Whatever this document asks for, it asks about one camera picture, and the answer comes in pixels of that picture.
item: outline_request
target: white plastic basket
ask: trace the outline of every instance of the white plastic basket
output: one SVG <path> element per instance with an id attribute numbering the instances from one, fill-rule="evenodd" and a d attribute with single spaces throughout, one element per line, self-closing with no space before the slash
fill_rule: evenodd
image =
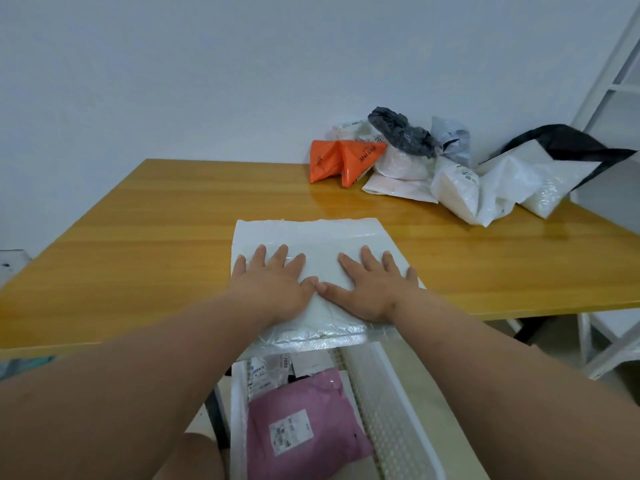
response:
<path id="1" fill-rule="evenodd" d="M 444 480 L 444 470 L 379 342 L 337 349 L 381 479 Z M 247 362 L 232 368 L 231 480 L 246 480 Z"/>

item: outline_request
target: pink plastic bag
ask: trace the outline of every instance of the pink plastic bag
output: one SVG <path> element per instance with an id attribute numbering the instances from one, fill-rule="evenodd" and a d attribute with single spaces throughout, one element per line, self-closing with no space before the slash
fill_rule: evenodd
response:
<path id="1" fill-rule="evenodd" d="M 336 368 L 254 399 L 246 433 L 249 480 L 324 480 L 373 453 Z"/>

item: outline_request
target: gray cloth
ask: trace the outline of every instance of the gray cloth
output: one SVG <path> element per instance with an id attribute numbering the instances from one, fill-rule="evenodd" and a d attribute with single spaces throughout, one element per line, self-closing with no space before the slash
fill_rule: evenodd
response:
<path id="1" fill-rule="evenodd" d="M 436 140 L 420 126 L 409 126 L 404 114 L 398 114 L 387 107 L 377 107 L 369 115 L 373 128 L 382 133 L 389 144 L 398 150 L 417 157 L 436 156 L 434 147 Z"/>

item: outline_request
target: right hand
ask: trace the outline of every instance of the right hand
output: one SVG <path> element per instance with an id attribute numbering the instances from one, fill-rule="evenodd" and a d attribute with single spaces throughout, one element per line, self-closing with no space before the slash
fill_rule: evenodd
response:
<path id="1" fill-rule="evenodd" d="M 418 274 L 410 267 L 403 277 L 389 251 L 382 254 L 380 263 L 369 247 L 363 246 L 360 258 L 362 264 L 346 254 L 338 254 L 338 262 L 355 284 L 352 291 L 331 283 L 318 283 L 316 290 L 358 318 L 391 323 L 399 300 L 418 289 Z"/>

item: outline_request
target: table surface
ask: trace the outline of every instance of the table surface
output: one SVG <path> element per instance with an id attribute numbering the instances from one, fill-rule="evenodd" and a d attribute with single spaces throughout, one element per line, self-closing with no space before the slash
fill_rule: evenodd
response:
<path id="1" fill-rule="evenodd" d="M 427 288 L 482 320 L 640 306 L 640 237 L 564 201 L 488 228 L 308 183 L 308 166 L 146 160 L 0 291 L 0 355 L 64 353 L 222 290 L 236 220 L 377 217 Z"/>

